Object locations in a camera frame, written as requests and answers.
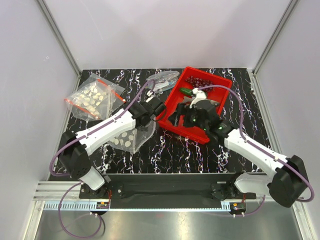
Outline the green toy cucumber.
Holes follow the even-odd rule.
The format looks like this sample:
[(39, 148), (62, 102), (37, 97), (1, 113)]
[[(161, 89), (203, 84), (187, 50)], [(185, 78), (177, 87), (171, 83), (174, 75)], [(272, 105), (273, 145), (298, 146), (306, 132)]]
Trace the green toy cucumber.
[(185, 96), (193, 96), (193, 90), (186, 87), (181, 87), (179, 91), (184, 94)]

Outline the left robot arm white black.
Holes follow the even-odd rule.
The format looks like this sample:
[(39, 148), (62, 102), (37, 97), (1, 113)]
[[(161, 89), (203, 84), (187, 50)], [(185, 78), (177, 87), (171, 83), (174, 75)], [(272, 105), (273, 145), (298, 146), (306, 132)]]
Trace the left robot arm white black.
[(60, 140), (58, 160), (72, 179), (79, 180), (90, 188), (97, 198), (108, 193), (105, 178), (90, 161), (100, 146), (138, 127), (145, 127), (159, 116), (166, 106), (158, 97), (142, 102), (130, 102), (108, 119), (79, 132), (66, 131)]

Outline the polka dot zip bag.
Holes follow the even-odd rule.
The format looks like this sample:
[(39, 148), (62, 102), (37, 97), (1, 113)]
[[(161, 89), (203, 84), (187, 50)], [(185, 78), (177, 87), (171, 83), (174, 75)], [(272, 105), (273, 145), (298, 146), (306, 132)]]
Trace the polka dot zip bag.
[(114, 149), (135, 154), (147, 142), (156, 129), (156, 122), (151, 121), (146, 126), (141, 126), (121, 133), (107, 142)]

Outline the grey toy fish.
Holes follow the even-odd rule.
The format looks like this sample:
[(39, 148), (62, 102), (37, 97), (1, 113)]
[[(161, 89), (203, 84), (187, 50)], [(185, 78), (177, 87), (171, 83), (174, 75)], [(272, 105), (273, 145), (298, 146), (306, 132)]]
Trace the grey toy fish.
[(188, 105), (190, 109), (191, 108), (210, 109), (210, 108), (216, 108), (220, 105), (220, 103), (215, 100), (210, 100), (207, 98), (189, 98), (189, 97), (185, 97), (182, 103)]

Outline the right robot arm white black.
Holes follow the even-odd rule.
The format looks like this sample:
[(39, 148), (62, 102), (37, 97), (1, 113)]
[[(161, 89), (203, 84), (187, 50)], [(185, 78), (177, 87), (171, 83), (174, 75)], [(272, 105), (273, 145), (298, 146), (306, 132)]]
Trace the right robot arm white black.
[(239, 128), (222, 120), (209, 100), (179, 103), (168, 120), (175, 127), (182, 124), (186, 128), (204, 130), (210, 142), (238, 153), (263, 171), (263, 174), (235, 173), (220, 189), (213, 191), (215, 198), (236, 199), (243, 194), (253, 193), (270, 196), (281, 206), (289, 208), (296, 201), (302, 202), (301, 194), (309, 189), (308, 201), (314, 199), (315, 192), (300, 157), (287, 157), (245, 135)]

